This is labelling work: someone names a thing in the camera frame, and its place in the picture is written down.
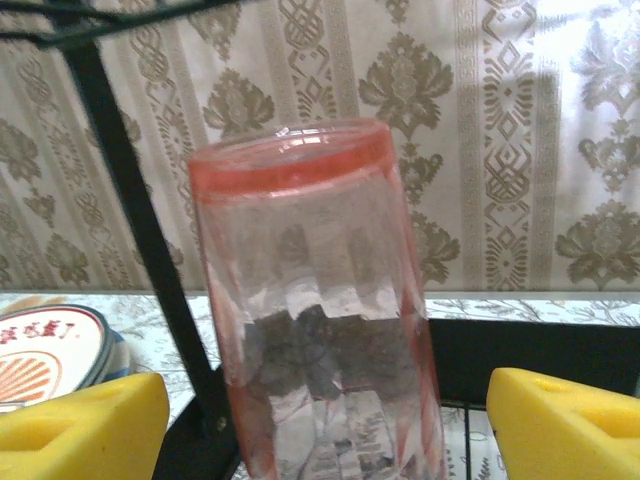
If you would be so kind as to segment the floral tablecloth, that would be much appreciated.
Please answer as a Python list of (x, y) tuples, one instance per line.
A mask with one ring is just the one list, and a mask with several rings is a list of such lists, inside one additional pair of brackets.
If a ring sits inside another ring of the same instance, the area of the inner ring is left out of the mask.
[[(193, 396), (186, 371), (169, 338), (156, 298), (142, 294), (70, 295), (66, 302), (103, 313), (127, 344), (135, 371), (157, 371), (165, 378), (172, 419)], [(450, 320), (523, 321), (640, 327), (640, 301), (546, 299), (430, 299), (431, 315)], [(442, 410), (449, 480), (508, 480), (487, 416), (460, 408)]]

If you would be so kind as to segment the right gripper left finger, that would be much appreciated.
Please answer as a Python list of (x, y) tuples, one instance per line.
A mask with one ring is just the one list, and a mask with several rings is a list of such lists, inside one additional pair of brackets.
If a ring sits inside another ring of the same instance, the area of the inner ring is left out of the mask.
[(152, 480), (168, 419), (158, 373), (0, 415), (0, 480)]

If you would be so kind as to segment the white plate orange sunburst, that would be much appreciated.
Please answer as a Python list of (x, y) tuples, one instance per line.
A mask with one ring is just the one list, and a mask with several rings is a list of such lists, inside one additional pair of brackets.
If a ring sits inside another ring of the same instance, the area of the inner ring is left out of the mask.
[(99, 352), (98, 326), (73, 304), (0, 316), (0, 405), (73, 393)]

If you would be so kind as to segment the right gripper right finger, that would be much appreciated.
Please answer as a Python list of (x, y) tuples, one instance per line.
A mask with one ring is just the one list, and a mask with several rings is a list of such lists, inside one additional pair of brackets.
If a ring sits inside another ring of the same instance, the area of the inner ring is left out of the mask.
[(640, 399), (518, 368), (490, 377), (509, 480), (640, 480)]

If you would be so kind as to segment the pink transparent tumbler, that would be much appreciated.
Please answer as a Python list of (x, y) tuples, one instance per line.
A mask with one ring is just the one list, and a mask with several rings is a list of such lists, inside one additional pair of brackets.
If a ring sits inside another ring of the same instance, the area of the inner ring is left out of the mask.
[(188, 170), (251, 480), (449, 480), (389, 127), (244, 135), (199, 150)]

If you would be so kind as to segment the plate with dark green rim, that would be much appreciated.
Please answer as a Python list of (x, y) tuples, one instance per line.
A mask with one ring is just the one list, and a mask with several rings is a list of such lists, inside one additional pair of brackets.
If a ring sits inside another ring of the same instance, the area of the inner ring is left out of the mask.
[(83, 305), (73, 305), (73, 307), (88, 315), (98, 326), (101, 335), (99, 352), (96, 360), (93, 362), (85, 378), (77, 387), (77, 389), (83, 389), (103, 381), (113, 357), (115, 338), (105, 316), (98, 310)]

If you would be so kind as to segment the blue white striped plate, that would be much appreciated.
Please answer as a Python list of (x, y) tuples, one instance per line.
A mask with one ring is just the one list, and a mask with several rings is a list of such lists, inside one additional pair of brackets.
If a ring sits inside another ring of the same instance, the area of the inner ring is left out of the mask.
[(103, 382), (119, 379), (132, 373), (132, 357), (128, 343), (122, 335), (113, 331), (114, 343), (104, 370)]

